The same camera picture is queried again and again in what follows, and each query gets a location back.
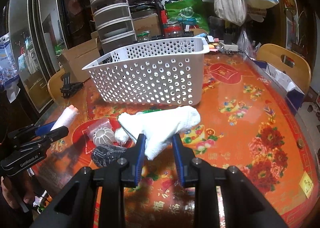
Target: white plastic basket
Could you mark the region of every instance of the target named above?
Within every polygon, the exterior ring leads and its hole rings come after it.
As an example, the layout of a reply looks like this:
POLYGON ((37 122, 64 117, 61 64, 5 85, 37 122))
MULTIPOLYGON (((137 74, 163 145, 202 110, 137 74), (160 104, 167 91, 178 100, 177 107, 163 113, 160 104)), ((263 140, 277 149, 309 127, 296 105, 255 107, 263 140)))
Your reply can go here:
POLYGON ((106 102, 195 105, 201 100, 204 38, 175 38, 118 48, 85 66, 106 102), (113 62, 103 64, 106 59, 113 62))

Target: wooden chair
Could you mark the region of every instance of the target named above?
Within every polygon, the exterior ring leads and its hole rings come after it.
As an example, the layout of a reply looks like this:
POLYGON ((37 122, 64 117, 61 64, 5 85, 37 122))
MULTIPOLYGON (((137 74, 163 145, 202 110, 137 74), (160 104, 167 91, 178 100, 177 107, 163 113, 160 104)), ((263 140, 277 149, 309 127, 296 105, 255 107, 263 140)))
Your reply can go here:
POLYGON ((265 44, 259 49, 257 60, 266 61, 286 73, 302 92, 305 94, 308 92, 311 82, 311 70, 304 58, 275 44, 265 44), (287 64, 292 64, 293 67, 285 64, 285 61, 283 62, 284 59, 287 60, 287 64))
POLYGON ((55 73, 48 81, 48 91, 54 102, 59 102, 59 100, 62 99, 60 88, 62 88, 63 82, 61 80, 61 77, 65 73, 66 72, 62 68, 59 72, 55 73))

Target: cardboard box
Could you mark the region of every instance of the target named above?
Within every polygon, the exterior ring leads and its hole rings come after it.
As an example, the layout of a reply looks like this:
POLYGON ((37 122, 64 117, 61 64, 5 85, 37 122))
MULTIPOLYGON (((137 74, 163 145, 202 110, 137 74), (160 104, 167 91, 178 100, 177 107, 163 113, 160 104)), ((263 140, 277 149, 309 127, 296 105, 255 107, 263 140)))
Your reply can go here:
POLYGON ((81 69, 98 58, 100 58, 100 53, 97 47, 97 39, 93 39, 72 49, 63 50, 58 59, 65 72, 70 72, 71 83, 75 83, 84 82, 90 78, 90 75, 81 69))
POLYGON ((143 31, 151 31, 151 37, 161 35, 159 18, 156 13, 147 17, 135 19, 133 21, 133 26, 137 35, 143 31))
POLYGON ((99 37, 98 31, 92 32, 91 33, 91 38, 93 40, 97 39, 98 50, 102 50, 102 46, 101 46, 101 42, 100 42, 100 37, 99 37))

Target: orange object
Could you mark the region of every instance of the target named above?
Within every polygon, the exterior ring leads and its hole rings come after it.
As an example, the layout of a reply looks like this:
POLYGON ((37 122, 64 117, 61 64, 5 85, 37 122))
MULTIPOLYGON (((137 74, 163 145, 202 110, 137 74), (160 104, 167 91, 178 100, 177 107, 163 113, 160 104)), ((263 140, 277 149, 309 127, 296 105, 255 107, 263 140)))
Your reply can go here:
MULTIPOLYGON (((205 55, 203 95, 196 109, 201 122, 182 133, 185 146, 213 166, 238 166, 259 188, 291 228, 299 227, 317 200, 319 183, 308 144, 284 99, 240 55, 205 55), (300 149, 297 140, 305 146, 300 149), (307 172, 314 187, 307 198, 299 182, 307 172)), ((85 122, 121 113, 135 114, 151 107, 170 105, 112 104, 102 100, 92 81, 66 102, 80 114, 69 135, 52 145, 48 157, 33 167, 44 188, 54 196, 83 166, 94 166, 89 143, 74 143, 75 130, 85 122)), ((57 108, 47 120, 58 117, 57 108)), ((128 226, 191 227, 194 189, 183 189, 177 180, 172 147, 153 161, 145 161, 142 180, 125 188, 128 226)), ((100 197, 97 200, 97 227, 100 197)))

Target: human hand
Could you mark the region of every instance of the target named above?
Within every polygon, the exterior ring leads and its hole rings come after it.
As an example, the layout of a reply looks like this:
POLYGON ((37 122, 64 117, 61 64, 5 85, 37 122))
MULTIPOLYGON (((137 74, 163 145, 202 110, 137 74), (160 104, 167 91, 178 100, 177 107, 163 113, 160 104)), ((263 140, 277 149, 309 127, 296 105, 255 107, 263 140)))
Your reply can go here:
MULTIPOLYGON (((26 191, 26 194, 23 197, 23 201, 26 204, 31 204, 35 200, 35 194, 33 193, 32 184, 30 180, 30 176, 27 171, 23 172, 21 175, 21 184, 26 191)), ((9 178, 1 177, 1 188, 4 199, 7 201, 8 205, 13 209, 18 209, 20 205, 15 200, 14 196, 11 194, 12 191, 12 183, 9 178)))

